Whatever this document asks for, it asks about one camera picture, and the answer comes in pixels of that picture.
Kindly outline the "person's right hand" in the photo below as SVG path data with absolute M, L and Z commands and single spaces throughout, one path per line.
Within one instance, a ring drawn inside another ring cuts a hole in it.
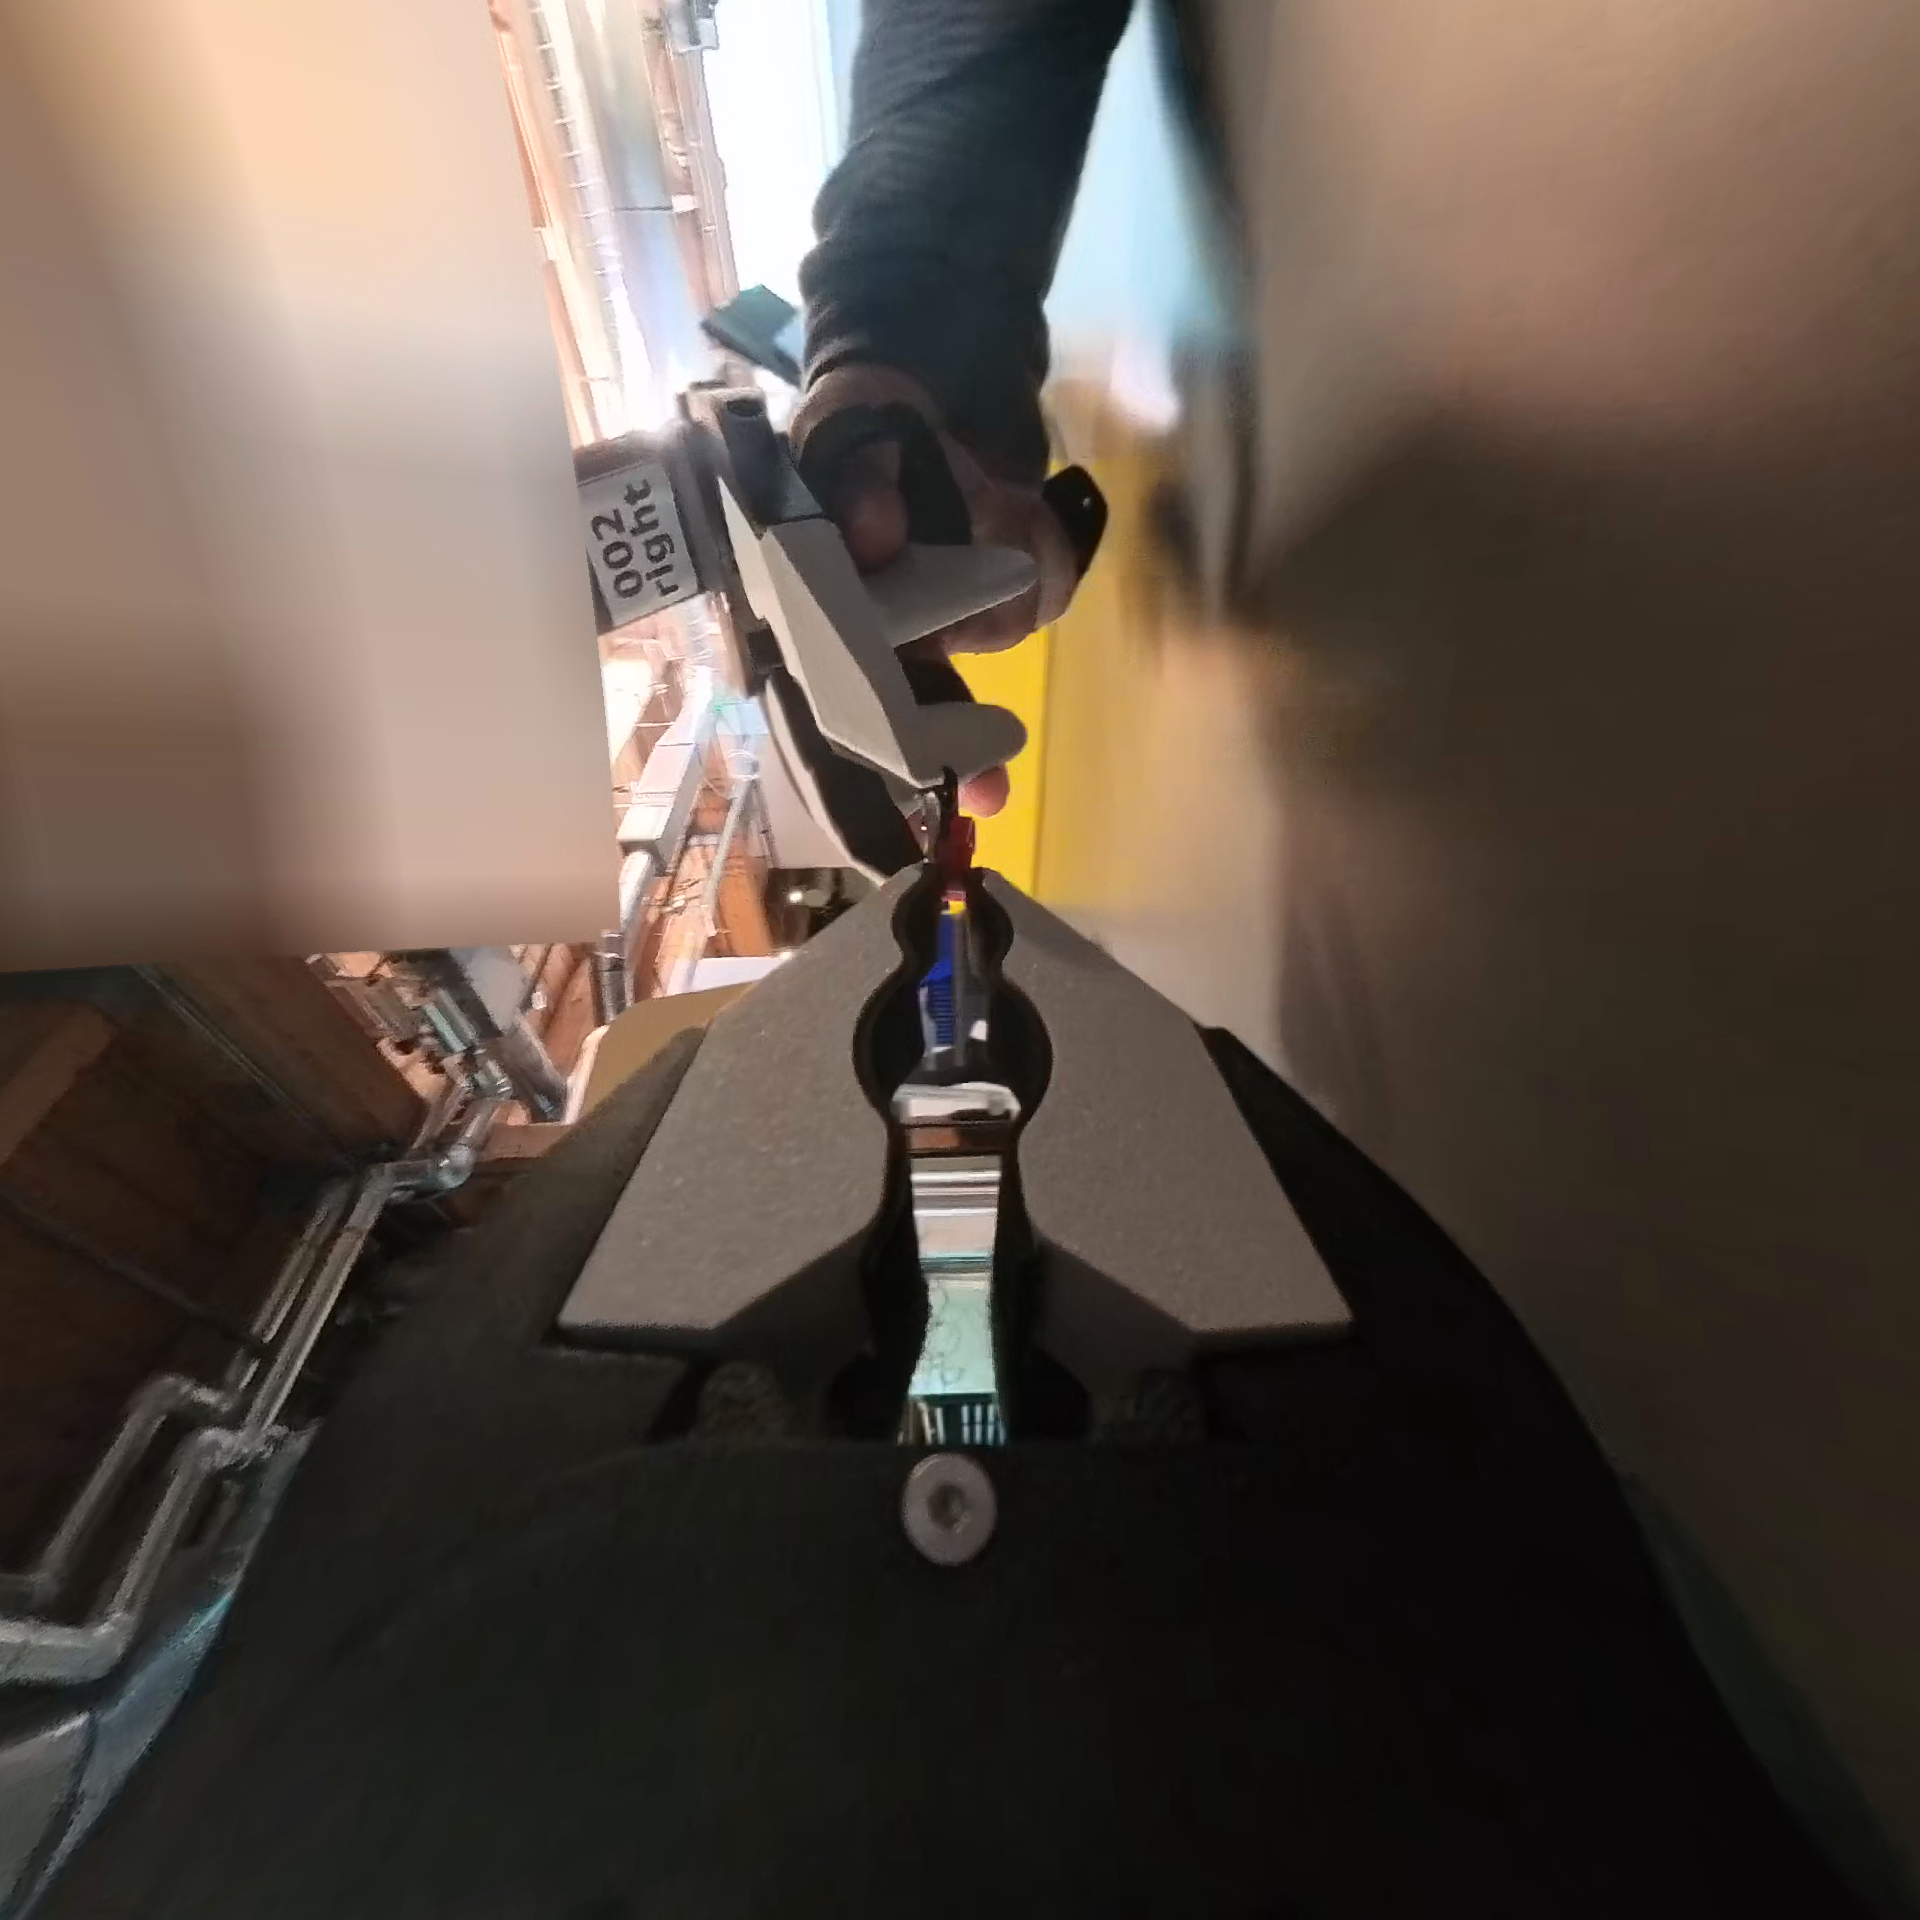
M 1106 526 L 1098 489 L 1081 471 L 1055 492 L 1001 474 L 919 381 L 880 365 L 817 381 L 788 440 L 860 579 L 852 600 L 875 613 L 887 684 L 919 714 L 908 739 L 958 746 L 925 770 L 955 775 L 964 810 L 999 812 L 1024 732 L 1001 725 L 1003 751 L 988 755 L 951 657 L 1018 648 L 1069 610 Z

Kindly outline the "person's right forearm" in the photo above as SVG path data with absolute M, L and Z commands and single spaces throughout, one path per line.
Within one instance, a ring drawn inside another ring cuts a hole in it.
M 1037 486 L 1045 299 L 1127 1 L 872 1 L 845 151 L 804 258 L 807 391 L 910 381 L 995 476 Z

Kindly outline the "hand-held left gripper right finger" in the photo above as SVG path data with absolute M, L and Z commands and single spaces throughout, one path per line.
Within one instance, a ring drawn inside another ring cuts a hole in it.
M 1190 1015 L 1009 880 L 973 880 L 971 905 L 1019 1108 L 994 1247 L 1004 1424 L 1078 1428 L 1147 1376 L 1349 1340 Z

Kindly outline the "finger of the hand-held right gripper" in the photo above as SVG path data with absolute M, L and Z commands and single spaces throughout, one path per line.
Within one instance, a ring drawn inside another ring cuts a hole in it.
M 748 607 L 773 627 L 834 752 L 919 790 L 1019 755 L 1027 731 L 1012 712 L 923 702 L 900 648 L 1019 600 L 1032 586 L 1030 555 L 910 542 L 888 566 L 860 570 L 823 513 L 760 522 L 729 481 L 719 500 Z

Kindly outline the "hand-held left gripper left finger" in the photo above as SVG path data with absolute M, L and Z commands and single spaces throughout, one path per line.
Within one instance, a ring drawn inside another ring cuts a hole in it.
M 754 1363 L 827 1428 L 900 1428 L 925 1284 L 893 1097 L 931 956 L 916 866 L 708 1022 L 555 1313 L 565 1341 Z

